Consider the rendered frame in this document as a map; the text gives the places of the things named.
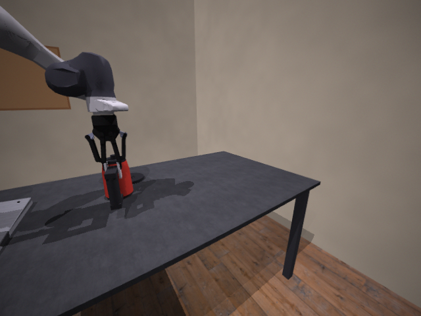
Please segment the black round disk with center stud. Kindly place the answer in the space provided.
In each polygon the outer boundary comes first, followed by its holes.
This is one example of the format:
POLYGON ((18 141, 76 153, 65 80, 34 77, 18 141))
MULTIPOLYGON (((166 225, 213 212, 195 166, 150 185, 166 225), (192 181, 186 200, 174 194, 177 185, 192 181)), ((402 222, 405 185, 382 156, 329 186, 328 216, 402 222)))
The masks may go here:
POLYGON ((132 184, 141 182, 144 179, 144 175, 138 172, 130 173, 132 184))

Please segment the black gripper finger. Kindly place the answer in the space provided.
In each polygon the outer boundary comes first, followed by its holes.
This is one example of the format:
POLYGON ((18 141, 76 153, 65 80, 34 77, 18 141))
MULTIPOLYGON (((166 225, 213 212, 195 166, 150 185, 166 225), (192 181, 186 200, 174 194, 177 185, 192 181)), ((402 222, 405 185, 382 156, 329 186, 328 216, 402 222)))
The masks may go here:
POLYGON ((120 137, 122 138, 122 156, 120 156, 119 151, 118 151, 118 147, 116 144, 116 139, 114 140, 113 134, 112 132, 109 132, 109 138, 112 144, 112 148, 114 150, 114 154, 116 157, 116 164, 117 164, 117 168, 118 168, 118 175, 119 175, 119 179, 122 178, 122 163, 121 160, 126 158, 126 136, 128 135, 127 132, 122 132, 120 131, 120 137))
POLYGON ((97 146, 94 141, 94 134, 90 133, 88 135, 85 135, 85 138, 89 142, 95 161, 102 163, 103 170, 106 171, 108 168, 108 164, 107 164, 107 158, 106 158, 106 142, 105 142, 104 133, 100 132, 101 158, 99 156, 99 152, 97 150, 97 146))

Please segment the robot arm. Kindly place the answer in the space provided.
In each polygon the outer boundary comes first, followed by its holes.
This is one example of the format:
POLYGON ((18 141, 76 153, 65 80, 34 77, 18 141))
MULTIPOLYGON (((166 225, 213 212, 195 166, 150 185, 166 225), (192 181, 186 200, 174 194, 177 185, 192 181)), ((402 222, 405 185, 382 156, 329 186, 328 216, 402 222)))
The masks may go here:
POLYGON ((128 111, 116 100, 112 68, 104 57, 81 52, 63 61, 41 44, 0 6, 0 48, 35 62, 45 69, 45 81, 55 93, 86 100, 88 112, 113 115, 128 111))

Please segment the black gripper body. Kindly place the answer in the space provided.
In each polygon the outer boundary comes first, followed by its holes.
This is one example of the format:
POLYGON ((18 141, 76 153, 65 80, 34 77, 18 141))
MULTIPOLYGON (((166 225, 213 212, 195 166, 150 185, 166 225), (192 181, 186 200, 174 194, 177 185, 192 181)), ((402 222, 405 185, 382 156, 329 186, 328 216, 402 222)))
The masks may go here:
POLYGON ((105 142, 110 141, 109 132, 112 132, 114 139, 120 133, 118 128, 116 115, 92 115, 91 117, 93 123, 92 133, 100 140, 100 132, 104 133, 105 142), (102 127, 103 126, 103 127, 102 127))

